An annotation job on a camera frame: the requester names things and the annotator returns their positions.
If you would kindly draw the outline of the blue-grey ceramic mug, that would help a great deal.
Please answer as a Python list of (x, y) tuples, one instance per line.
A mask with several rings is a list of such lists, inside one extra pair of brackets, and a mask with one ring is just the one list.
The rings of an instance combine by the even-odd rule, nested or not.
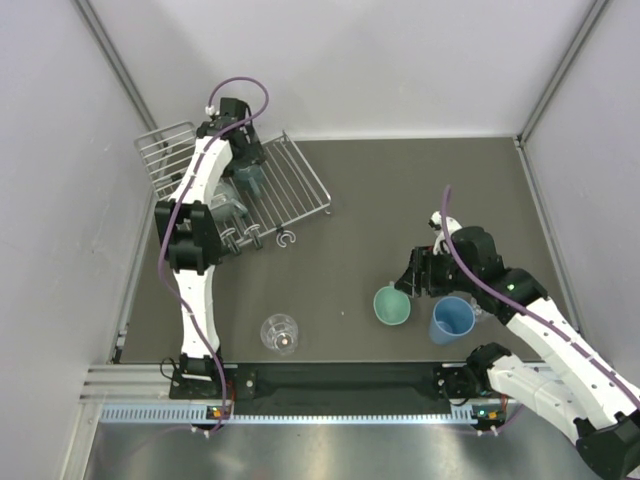
[(255, 197), (262, 197), (261, 187), (265, 181), (265, 174), (260, 164), (248, 165), (236, 169), (232, 175), (236, 187)]

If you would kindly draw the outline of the green teal mug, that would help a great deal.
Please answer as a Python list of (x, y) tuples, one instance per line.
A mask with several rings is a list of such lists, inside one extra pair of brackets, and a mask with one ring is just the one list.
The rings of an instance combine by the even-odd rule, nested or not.
[(376, 318), (387, 326), (398, 326), (408, 320), (411, 314), (410, 298), (395, 288), (393, 283), (380, 288), (373, 298)]

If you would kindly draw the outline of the grey round ceramic cup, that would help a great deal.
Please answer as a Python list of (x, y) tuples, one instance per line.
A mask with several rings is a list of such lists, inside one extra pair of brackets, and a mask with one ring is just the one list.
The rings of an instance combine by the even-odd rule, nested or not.
[(239, 195), (232, 185), (220, 181), (214, 190), (209, 203), (209, 209), (215, 221), (226, 221), (231, 217), (245, 217), (247, 207), (239, 199)]

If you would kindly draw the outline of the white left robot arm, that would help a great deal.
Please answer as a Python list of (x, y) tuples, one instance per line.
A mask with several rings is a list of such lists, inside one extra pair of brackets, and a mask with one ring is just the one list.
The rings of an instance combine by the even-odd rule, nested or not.
[(164, 278), (168, 267), (174, 275), (177, 286), (169, 291), (179, 302), (183, 324), (180, 355), (171, 362), (169, 397), (173, 400), (227, 396), (214, 320), (213, 279), (228, 248), (218, 232), (213, 203), (225, 175), (254, 166), (262, 157), (252, 118), (212, 116), (196, 131), (194, 153), (177, 188), (156, 203), (158, 273)]

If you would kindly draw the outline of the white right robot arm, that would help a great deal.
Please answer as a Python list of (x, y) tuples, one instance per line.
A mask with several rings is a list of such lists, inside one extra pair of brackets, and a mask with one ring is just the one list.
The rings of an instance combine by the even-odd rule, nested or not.
[(483, 397), (505, 394), (526, 406), (559, 430), (598, 477), (638, 478), (638, 386), (572, 327), (533, 275), (505, 266), (487, 231), (451, 217), (429, 225), (433, 244), (412, 249), (396, 289), (412, 297), (469, 294), (557, 376), (549, 380), (490, 343), (467, 357), (469, 389)]

